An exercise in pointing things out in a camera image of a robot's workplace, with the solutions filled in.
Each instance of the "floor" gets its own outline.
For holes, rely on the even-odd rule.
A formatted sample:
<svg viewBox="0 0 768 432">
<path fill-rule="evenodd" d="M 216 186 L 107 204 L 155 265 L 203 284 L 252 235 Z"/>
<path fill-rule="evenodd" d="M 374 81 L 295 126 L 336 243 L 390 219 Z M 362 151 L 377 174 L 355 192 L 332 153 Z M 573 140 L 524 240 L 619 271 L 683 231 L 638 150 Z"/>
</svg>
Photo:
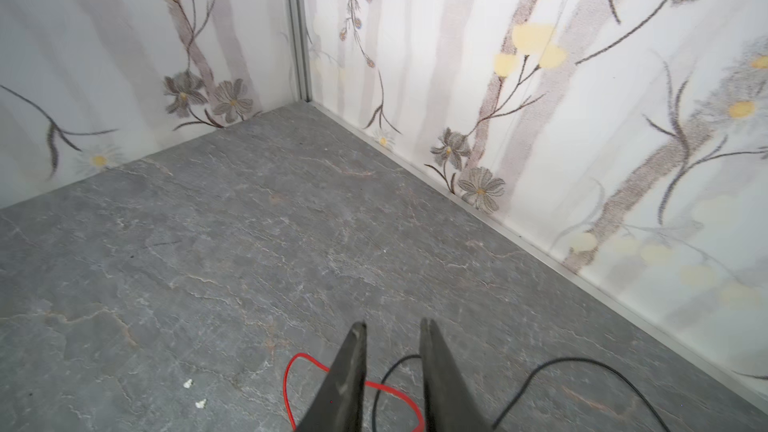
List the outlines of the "floor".
<svg viewBox="0 0 768 432">
<path fill-rule="evenodd" d="M 291 356 L 330 364 L 364 319 L 377 379 L 417 350 L 424 316 L 489 421 L 536 364 L 578 354 L 623 371 L 672 431 L 768 430 L 768 416 L 307 104 L 0 211 L 0 424 L 288 431 Z M 298 417 L 323 375 L 296 363 Z M 411 362 L 392 384 L 418 398 L 419 381 Z M 396 399 L 380 403 L 379 430 L 415 424 Z M 584 364 L 542 373 L 501 429 L 660 430 Z"/>
</svg>

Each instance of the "wallpaper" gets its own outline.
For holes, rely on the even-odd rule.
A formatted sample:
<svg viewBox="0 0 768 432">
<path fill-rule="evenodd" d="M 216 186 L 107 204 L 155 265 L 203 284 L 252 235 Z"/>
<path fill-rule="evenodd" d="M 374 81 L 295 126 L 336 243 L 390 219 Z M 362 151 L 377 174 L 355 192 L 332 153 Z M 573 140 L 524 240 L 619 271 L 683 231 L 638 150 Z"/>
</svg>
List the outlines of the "wallpaper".
<svg viewBox="0 0 768 432">
<path fill-rule="evenodd" d="M 768 397 L 765 0 L 305 5 L 316 101 Z"/>
<path fill-rule="evenodd" d="M 0 0 L 0 207 L 295 100 L 285 0 Z"/>
</svg>

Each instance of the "black wire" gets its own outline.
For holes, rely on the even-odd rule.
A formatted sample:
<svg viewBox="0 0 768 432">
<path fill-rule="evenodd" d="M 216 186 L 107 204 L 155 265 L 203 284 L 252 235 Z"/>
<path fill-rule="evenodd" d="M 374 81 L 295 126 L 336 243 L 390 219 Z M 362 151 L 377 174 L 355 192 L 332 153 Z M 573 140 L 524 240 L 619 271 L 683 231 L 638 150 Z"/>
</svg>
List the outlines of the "black wire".
<svg viewBox="0 0 768 432">
<path fill-rule="evenodd" d="M 404 358 L 401 358 L 397 362 L 395 362 L 389 370 L 384 374 L 384 378 L 380 382 L 381 385 L 384 385 L 386 380 L 389 378 L 389 376 L 392 374 L 392 372 L 397 369 L 397 366 L 405 362 L 406 360 L 410 359 L 420 359 L 422 358 L 419 354 L 410 354 L 405 356 Z M 382 394 L 382 392 L 378 389 L 376 389 L 376 395 L 373 397 L 373 408 L 371 410 L 371 432 L 376 432 L 376 406 L 379 404 L 379 396 Z"/>
<path fill-rule="evenodd" d="M 413 358 L 421 358 L 421 356 L 418 355 L 418 354 L 411 354 L 411 355 L 407 355 L 404 358 L 401 358 L 400 360 L 395 362 L 389 368 L 389 370 L 386 372 L 386 374 L 384 374 L 384 378 L 382 379 L 381 384 L 384 384 L 384 382 L 386 382 L 386 380 L 389 378 L 389 375 L 392 374 L 392 372 L 395 371 L 395 369 L 397 368 L 398 365 L 402 364 L 406 360 L 413 359 Z M 507 404 L 507 407 L 505 407 L 504 410 L 502 410 L 502 412 L 498 415 L 496 420 L 493 421 L 493 424 L 491 425 L 491 429 L 496 430 L 496 428 L 498 428 L 498 426 L 500 425 L 502 420 L 504 420 L 504 418 L 507 416 L 507 414 L 509 414 L 509 411 L 514 407 L 514 405 L 518 402 L 518 400 L 520 400 L 520 398 L 523 396 L 523 394 L 525 393 L 525 391 L 528 388 L 528 386 L 531 385 L 531 382 L 532 382 L 533 378 L 536 376 L 536 374 L 538 374 L 543 369 L 546 369 L 547 367 L 549 367 L 551 365 L 560 364 L 561 362 L 586 362 L 588 364 L 594 364 L 594 365 L 597 365 L 599 367 L 602 367 L 605 370 L 608 370 L 609 372 L 612 372 L 614 375 L 616 375 L 621 380 L 623 380 L 628 386 L 630 386 L 632 391 L 634 391 L 638 395 L 638 397 L 640 399 L 642 399 L 643 403 L 646 405 L 646 407 L 648 407 L 648 410 L 650 410 L 650 412 L 654 415 L 654 417 L 658 421 L 658 423 L 661 426 L 661 428 L 664 429 L 664 432 L 670 432 L 670 428 L 667 427 L 666 423 L 664 422 L 664 419 L 662 419 L 661 416 L 659 416 L 659 413 L 656 411 L 654 406 L 648 401 L 648 399 L 643 395 L 643 393 L 640 392 L 639 389 L 636 388 L 634 386 L 634 384 L 632 384 L 629 381 L 629 379 L 627 379 L 621 372 L 619 372 L 618 370 L 612 368 L 611 366 L 609 366 L 607 364 L 604 364 L 604 363 L 600 362 L 599 360 L 594 360 L 594 359 L 590 359 L 590 358 L 586 358 L 586 357 L 558 357 L 558 358 L 554 358 L 552 360 L 547 360 L 543 364 L 541 364 L 541 365 L 537 366 L 535 369 L 533 369 L 533 371 L 525 379 L 525 382 L 523 382 L 523 385 L 522 385 L 522 387 L 520 387 L 520 390 L 518 390 L 518 392 L 514 395 L 512 400 L 509 401 L 509 404 Z M 371 410 L 371 432 L 376 432 L 376 406 L 379 404 L 379 395 L 380 394 L 381 394 L 381 391 L 377 390 L 376 391 L 376 396 L 373 399 L 373 409 Z"/>
</svg>

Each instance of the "red wire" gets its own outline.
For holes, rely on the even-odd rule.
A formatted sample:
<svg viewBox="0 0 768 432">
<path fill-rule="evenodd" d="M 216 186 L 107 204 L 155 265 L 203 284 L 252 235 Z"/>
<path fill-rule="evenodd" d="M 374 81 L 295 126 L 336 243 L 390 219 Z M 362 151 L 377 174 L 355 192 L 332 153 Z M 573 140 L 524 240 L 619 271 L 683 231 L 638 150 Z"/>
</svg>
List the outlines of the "red wire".
<svg viewBox="0 0 768 432">
<path fill-rule="evenodd" d="M 288 403 L 288 394 L 286 392 L 286 389 L 288 387 L 288 371 L 290 370 L 290 366 L 293 365 L 293 361 L 298 359 L 299 357 L 309 360 L 312 362 L 315 366 L 317 366 L 319 369 L 321 369 L 323 372 L 328 372 L 328 367 L 321 364 L 317 359 L 312 357 L 309 354 L 304 354 L 303 352 L 300 352 L 292 357 L 290 362 L 288 362 L 288 366 L 286 367 L 286 372 L 283 375 L 283 400 L 286 404 L 286 411 L 288 412 L 288 420 L 290 420 L 290 426 L 293 427 L 293 429 L 296 429 L 296 422 L 293 419 L 293 413 L 290 411 L 290 404 Z M 418 409 L 418 406 L 416 405 L 416 402 L 411 400 L 410 397 L 405 395 L 403 392 L 401 392 L 398 389 L 393 389 L 387 385 L 381 385 L 377 384 L 376 382 L 371 382 L 369 380 L 366 380 L 366 387 L 374 388 L 381 390 L 382 392 L 387 392 L 388 394 L 394 395 L 398 399 L 404 401 L 410 408 L 413 409 L 413 411 L 416 413 L 416 417 L 418 418 L 418 425 L 415 429 L 413 429 L 413 432 L 422 432 L 424 430 L 424 417 L 422 416 L 422 412 Z"/>
</svg>

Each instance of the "metal corner post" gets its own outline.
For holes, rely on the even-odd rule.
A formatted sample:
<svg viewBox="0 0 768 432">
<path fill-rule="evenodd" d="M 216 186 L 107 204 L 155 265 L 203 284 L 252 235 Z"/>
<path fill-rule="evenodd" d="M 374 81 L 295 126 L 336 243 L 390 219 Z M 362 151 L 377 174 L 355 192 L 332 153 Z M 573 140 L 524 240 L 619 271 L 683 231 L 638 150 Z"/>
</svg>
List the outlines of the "metal corner post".
<svg viewBox="0 0 768 432">
<path fill-rule="evenodd" d="M 305 102 L 311 102 L 310 52 L 306 43 L 307 28 L 304 0 L 288 0 L 288 20 L 293 39 L 293 59 L 296 64 L 296 81 L 299 84 L 299 97 Z"/>
</svg>

